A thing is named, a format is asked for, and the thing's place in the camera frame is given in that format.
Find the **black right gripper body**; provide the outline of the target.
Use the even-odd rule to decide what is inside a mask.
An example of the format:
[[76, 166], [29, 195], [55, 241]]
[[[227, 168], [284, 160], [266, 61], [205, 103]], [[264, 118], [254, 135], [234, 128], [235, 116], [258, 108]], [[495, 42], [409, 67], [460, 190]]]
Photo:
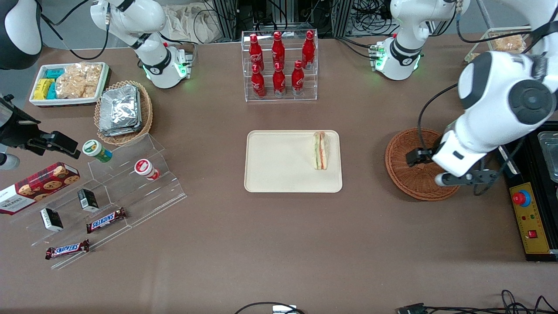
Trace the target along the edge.
[[0, 142], [7, 147], [24, 149], [31, 140], [41, 137], [40, 121], [14, 106], [12, 99], [13, 95], [1, 96], [0, 99]]

